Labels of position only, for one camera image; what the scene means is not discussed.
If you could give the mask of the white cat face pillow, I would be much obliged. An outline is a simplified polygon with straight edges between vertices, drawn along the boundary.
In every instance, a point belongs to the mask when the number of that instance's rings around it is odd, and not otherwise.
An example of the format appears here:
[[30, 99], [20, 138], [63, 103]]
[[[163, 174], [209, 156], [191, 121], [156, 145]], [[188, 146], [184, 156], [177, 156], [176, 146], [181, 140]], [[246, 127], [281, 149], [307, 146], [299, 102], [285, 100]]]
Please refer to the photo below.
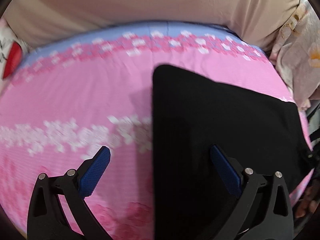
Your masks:
[[16, 36], [4, 18], [1, 18], [0, 37], [1, 81], [3, 81], [20, 65], [28, 52], [28, 46]]

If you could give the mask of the black pants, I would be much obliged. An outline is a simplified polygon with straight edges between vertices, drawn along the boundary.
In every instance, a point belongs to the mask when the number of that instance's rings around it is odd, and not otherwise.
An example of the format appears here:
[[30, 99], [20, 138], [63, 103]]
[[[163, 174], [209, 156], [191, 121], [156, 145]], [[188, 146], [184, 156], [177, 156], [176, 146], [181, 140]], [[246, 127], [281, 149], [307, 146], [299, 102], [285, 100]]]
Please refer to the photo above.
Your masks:
[[290, 194], [315, 161], [297, 107], [162, 65], [152, 77], [155, 239], [216, 239], [236, 205], [213, 147], [258, 174], [283, 174]]

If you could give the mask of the pink rose bed sheet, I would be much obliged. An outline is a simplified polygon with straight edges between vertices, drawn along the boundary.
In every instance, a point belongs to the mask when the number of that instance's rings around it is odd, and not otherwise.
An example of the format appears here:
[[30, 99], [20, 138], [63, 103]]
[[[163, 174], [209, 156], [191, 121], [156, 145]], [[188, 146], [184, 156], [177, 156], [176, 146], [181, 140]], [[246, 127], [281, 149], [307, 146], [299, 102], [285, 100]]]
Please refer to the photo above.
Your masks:
[[106, 146], [87, 206], [111, 239], [155, 239], [152, 77], [162, 65], [295, 104], [261, 49], [214, 27], [138, 23], [34, 50], [1, 96], [1, 206], [16, 225], [27, 232], [39, 174], [63, 176]]

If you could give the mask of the beige fabric headboard cover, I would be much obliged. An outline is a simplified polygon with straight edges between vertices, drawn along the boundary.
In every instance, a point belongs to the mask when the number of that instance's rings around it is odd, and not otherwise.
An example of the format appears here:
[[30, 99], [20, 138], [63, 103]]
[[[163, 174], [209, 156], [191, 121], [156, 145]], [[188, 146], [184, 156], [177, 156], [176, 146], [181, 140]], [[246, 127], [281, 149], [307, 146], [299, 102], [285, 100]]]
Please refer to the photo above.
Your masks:
[[4, 19], [33, 48], [120, 23], [182, 21], [224, 25], [268, 50], [298, 5], [299, 0], [12, 0]]

